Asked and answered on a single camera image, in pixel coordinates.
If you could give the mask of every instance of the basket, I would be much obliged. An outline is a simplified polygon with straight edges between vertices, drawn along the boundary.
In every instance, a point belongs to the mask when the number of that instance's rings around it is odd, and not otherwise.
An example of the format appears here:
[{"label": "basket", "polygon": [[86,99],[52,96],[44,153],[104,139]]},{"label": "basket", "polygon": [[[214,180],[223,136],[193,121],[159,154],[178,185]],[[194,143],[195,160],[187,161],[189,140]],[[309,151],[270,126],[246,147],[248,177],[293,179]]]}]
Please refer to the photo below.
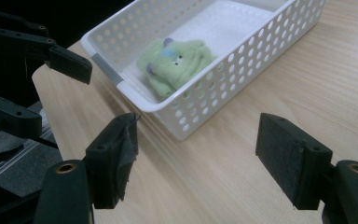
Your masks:
[{"label": "basket", "polygon": [[[324,1],[137,0],[81,44],[134,105],[184,140],[315,25]],[[136,61],[165,37],[202,39],[217,58],[161,100]]]}]

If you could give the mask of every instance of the table surface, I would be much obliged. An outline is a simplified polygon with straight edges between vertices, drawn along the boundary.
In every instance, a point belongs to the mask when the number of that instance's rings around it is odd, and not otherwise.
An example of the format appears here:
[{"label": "table surface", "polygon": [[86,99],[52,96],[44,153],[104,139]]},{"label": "table surface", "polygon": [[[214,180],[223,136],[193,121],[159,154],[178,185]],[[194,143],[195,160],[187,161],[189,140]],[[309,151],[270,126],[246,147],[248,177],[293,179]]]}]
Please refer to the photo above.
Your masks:
[{"label": "table surface", "polygon": [[[90,85],[46,66],[33,79],[65,160],[136,111],[95,64]],[[358,161],[358,1],[327,0],[315,27],[185,141],[143,114],[124,202],[94,211],[96,223],[322,223],[324,205],[297,211],[255,155],[262,112],[331,148],[333,164]]]}]

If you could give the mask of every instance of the stuffed toy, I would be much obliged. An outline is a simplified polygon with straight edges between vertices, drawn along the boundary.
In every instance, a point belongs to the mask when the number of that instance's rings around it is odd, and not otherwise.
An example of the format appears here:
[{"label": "stuffed toy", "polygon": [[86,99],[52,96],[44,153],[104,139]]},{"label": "stuffed toy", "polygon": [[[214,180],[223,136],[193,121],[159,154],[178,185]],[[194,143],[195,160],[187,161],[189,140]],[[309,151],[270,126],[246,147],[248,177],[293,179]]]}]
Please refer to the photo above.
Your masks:
[{"label": "stuffed toy", "polygon": [[202,40],[174,41],[158,39],[137,61],[147,73],[152,88],[161,97],[169,97],[214,60]]}]

